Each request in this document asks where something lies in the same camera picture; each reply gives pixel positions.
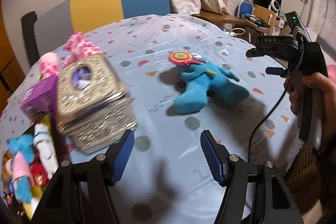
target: wooden cabinet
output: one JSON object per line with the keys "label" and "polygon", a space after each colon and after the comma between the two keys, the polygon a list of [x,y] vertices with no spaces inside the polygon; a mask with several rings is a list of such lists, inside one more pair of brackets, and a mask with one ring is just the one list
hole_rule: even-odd
{"label": "wooden cabinet", "polygon": [[0,113],[7,105],[7,99],[21,85],[25,75],[14,56],[3,24],[0,2]]}

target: tablecloth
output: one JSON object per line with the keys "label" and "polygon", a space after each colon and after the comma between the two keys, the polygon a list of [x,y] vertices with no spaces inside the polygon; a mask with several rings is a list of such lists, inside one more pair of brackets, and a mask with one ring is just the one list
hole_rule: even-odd
{"label": "tablecloth", "polygon": [[[200,133],[209,129],[218,143],[246,160],[252,130],[283,92],[284,79],[267,75],[265,68],[280,64],[270,57],[246,58],[245,52],[252,45],[191,16],[124,19],[88,32],[86,38],[102,49],[130,91],[138,122],[135,146],[124,175],[110,189],[121,222],[213,223],[225,189],[212,179],[200,147]],[[215,97],[209,98],[208,106],[200,112],[178,115],[172,103],[184,91],[185,84],[167,60],[175,51],[195,52],[232,70],[250,97],[231,107]],[[68,52],[63,46],[54,52],[62,67]],[[31,125],[19,103],[39,77],[34,65],[8,100],[0,119],[2,155],[7,150],[6,140],[21,135]],[[284,173],[301,146],[295,124],[286,95],[257,131],[252,162],[271,160]],[[106,151],[105,148],[85,155],[74,149],[70,140],[67,143],[73,163]],[[245,216],[251,206],[250,191],[249,188]]]}

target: plush toy eye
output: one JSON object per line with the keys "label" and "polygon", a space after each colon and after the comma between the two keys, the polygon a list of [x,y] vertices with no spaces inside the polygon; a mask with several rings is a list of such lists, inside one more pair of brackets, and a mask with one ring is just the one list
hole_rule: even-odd
{"label": "plush toy eye", "polygon": [[197,54],[197,53],[192,53],[191,54],[193,57],[195,57],[195,58],[202,58],[202,56],[201,55],[199,55],[199,54]]}

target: black cable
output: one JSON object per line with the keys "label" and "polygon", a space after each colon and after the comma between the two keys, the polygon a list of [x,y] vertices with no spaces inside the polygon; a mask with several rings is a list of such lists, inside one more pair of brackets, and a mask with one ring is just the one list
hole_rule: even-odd
{"label": "black cable", "polygon": [[[294,68],[293,72],[297,71],[302,63],[303,60],[303,54],[304,54],[304,48],[303,48],[303,41],[300,40],[298,41],[302,50],[301,50],[301,54],[300,54],[300,58],[299,58],[299,62],[297,63],[296,67]],[[279,100],[275,103],[275,105],[272,107],[272,109],[268,112],[268,114],[261,120],[261,122],[254,128],[254,130],[251,133],[250,136],[250,140],[249,140],[249,147],[248,147],[248,155],[247,155],[247,162],[251,161],[251,148],[252,148],[252,140],[254,137],[254,134],[256,133],[256,131],[259,129],[259,127],[267,120],[267,118],[273,113],[273,111],[278,107],[278,105],[280,104],[280,102],[282,101],[282,99],[284,98],[288,87],[290,85],[290,83],[288,83],[287,87],[285,88],[285,90],[283,91],[282,95],[280,96]]]}

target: purple box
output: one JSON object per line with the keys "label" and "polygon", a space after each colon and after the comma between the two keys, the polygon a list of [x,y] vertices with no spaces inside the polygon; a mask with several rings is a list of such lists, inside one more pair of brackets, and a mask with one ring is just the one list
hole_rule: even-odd
{"label": "purple box", "polygon": [[20,108],[33,122],[37,122],[48,113],[55,118],[57,80],[58,76],[51,75],[48,78],[42,79],[26,91]]}

